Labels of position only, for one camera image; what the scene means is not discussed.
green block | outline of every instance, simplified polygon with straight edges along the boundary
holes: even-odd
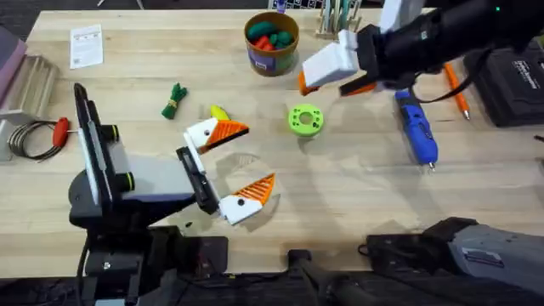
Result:
[[[262,36],[272,34],[278,31],[278,28],[269,21],[259,22],[247,30],[247,38],[249,40],[259,39]]]
[[[292,35],[287,31],[281,31],[278,33],[278,40],[284,45],[288,46],[292,42]]]
[[[270,35],[269,42],[275,46],[276,43],[278,42],[278,34]]]

white label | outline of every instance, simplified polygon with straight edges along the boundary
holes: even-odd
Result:
[[[101,25],[70,31],[70,69],[99,65],[103,62]]]

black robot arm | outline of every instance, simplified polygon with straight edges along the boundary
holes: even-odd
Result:
[[[366,75],[340,87],[349,94],[374,82],[404,89],[421,73],[481,48],[523,51],[544,28],[543,1],[467,0],[423,14],[385,34],[375,25],[357,33],[357,56]]]

green spool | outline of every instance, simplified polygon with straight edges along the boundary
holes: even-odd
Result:
[[[313,105],[297,105],[289,111],[289,128],[300,137],[313,137],[318,134],[325,120],[321,110]]]

green 3d-printed part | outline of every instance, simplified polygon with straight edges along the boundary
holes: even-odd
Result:
[[[278,34],[270,35],[269,42],[273,45],[276,45],[278,43]]]
[[[276,31],[278,31],[278,27],[275,26],[273,23],[269,21],[262,21],[255,25],[252,25],[252,27],[247,30],[247,38],[250,41],[253,41],[260,38],[261,36],[269,35]]]
[[[318,134],[325,120],[321,110],[313,105],[297,105],[289,111],[289,128],[300,137],[313,137]]]
[[[292,42],[292,35],[288,31],[281,31],[278,33],[278,41],[289,46]]]

